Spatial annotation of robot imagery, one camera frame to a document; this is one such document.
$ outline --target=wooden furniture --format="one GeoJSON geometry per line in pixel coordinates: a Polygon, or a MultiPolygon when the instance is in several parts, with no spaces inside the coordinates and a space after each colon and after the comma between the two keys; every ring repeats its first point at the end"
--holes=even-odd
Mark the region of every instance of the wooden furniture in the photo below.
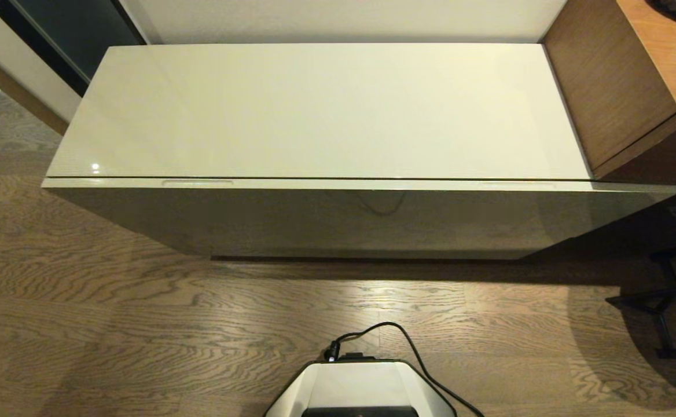
{"type": "Polygon", "coordinates": [[[673,195],[590,182],[541,45],[108,51],[54,193],[185,253],[520,258],[673,195]]]}
{"type": "Polygon", "coordinates": [[[676,21],[570,0],[543,42],[595,177],[676,184],[676,21]]]}

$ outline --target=cabinet lid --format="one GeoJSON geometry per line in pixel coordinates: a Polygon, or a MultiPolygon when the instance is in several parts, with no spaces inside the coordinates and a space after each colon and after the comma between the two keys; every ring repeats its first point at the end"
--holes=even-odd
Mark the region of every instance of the cabinet lid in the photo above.
{"type": "Polygon", "coordinates": [[[523,44],[113,47],[47,176],[590,179],[523,44]]]}

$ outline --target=black cable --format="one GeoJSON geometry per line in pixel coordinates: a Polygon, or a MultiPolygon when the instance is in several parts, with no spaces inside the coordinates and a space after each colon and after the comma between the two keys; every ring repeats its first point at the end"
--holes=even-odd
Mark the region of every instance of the black cable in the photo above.
{"type": "Polygon", "coordinates": [[[471,410],[477,417],[484,417],[484,414],[482,414],[481,411],[479,411],[475,406],[472,404],[468,403],[464,398],[458,396],[455,394],[453,391],[449,390],[449,388],[446,388],[443,386],[440,382],[436,381],[434,377],[431,376],[431,374],[428,373],[428,370],[425,367],[425,364],[423,364],[423,360],[420,359],[420,353],[418,352],[418,349],[415,348],[415,343],[413,343],[413,339],[410,338],[410,335],[407,334],[404,328],[402,328],[401,325],[397,324],[396,322],[393,321],[383,321],[382,323],[378,323],[373,325],[372,327],[369,327],[367,330],[364,330],[363,332],[353,332],[353,333],[346,333],[345,335],[342,335],[336,340],[334,340],[330,344],[330,349],[328,349],[327,354],[331,354],[330,361],[334,361],[335,359],[338,359],[338,353],[340,351],[340,344],[342,341],[345,340],[354,340],[357,338],[360,338],[361,336],[364,336],[366,333],[377,329],[377,327],[382,327],[383,325],[391,325],[392,327],[396,327],[399,329],[403,335],[405,335],[405,338],[407,339],[407,343],[410,344],[410,348],[413,349],[413,353],[415,354],[415,358],[418,360],[418,364],[420,364],[420,369],[423,370],[423,373],[425,374],[425,377],[428,378],[430,382],[433,382],[434,385],[438,386],[438,388],[441,388],[441,390],[445,391],[449,396],[452,396],[455,400],[459,401],[460,403],[464,404],[465,407],[471,410]]]}

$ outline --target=white cabinet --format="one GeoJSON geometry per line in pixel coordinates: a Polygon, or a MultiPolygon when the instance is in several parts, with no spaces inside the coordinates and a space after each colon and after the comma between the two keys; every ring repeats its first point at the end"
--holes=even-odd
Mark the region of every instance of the white cabinet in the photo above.
{"type": "Polygon", "coordinates": [[[676,193],[591,182],[541,45],[114,47],[44,187],[186,253],[520,258],[676,193]]]}

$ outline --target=wooden shelf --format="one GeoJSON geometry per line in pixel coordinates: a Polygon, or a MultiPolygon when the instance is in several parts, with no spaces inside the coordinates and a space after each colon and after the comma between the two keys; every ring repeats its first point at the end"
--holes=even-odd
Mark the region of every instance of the wooden shelf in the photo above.
{"type": "Polygon", "coordinates": [[[544,45],[596,177],[676,184],[676,21],[643,0],[570,0],[544,45]]]}

